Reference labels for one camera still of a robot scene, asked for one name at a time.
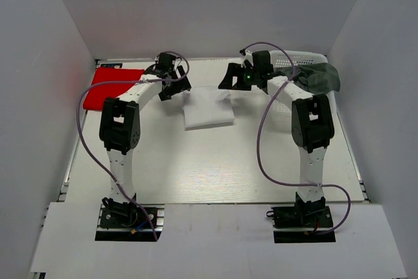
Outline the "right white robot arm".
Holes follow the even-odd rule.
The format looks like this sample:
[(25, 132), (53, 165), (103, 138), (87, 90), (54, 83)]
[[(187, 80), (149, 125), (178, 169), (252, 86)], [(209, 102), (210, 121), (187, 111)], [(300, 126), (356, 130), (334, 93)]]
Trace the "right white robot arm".
[(274, 68), (277, 51), (240, 51), (240, 63), (231, 63), (218, 88), (221, 90), (249, 91), (256, 86), (278, 100), (291, 111), (291, 136), (300, 153), (300, 179), (295, 187), (295, 219), (304, 226), (311, 225), (325, 209), (323, 194), (323, 160), (334, 124), (328, 97), (315, 95), (298, 86), (294, 79), (299, 67), (290, 62), (291, 72)]

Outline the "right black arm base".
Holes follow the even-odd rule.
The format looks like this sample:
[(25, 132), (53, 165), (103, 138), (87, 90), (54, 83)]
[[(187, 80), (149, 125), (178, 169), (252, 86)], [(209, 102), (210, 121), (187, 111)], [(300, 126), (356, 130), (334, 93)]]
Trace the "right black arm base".
[(335, 232), (325, 234), (334, 227), (329, 206), (321, 213), (301, 220), (295, 207), (275, 206), (266, 212), (272, 220), (275, 244), (335, 243)]

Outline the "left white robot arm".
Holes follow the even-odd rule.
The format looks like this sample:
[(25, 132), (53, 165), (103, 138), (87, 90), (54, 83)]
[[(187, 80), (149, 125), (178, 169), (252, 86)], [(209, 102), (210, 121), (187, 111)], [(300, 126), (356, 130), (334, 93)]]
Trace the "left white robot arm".
[(175, 52), (161, 52), (140, 81), (117, 97), (104, 101), (99, 138), (110, 164), (110, 199), (124, 203), (116, 209), (116, 219), (124, 226), (137, 221), (138, 210), (131, 206), (136, 199), (133, 187), (133, 150), (140, 140), (140, 111), (156, 95), (161, 101), (191, 90), (188, 69), (180, 63), (184, 58)]

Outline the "white t shirt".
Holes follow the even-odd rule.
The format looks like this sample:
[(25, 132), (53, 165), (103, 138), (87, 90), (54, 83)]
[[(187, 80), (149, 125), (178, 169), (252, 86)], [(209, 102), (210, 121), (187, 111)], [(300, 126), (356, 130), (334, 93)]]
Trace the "white t shirt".
[(185, 130), (232, 125), (234, 112), (230, 92), (214, 86), (192, 88), (183, 93)]

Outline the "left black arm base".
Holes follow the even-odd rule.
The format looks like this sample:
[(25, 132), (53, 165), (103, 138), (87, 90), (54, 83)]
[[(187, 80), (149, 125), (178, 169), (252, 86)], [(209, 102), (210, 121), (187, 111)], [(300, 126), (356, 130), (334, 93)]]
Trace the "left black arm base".
[(155, 242), (164, 224), (164, 208), (102, 199), (95, 232), (97, 242)]

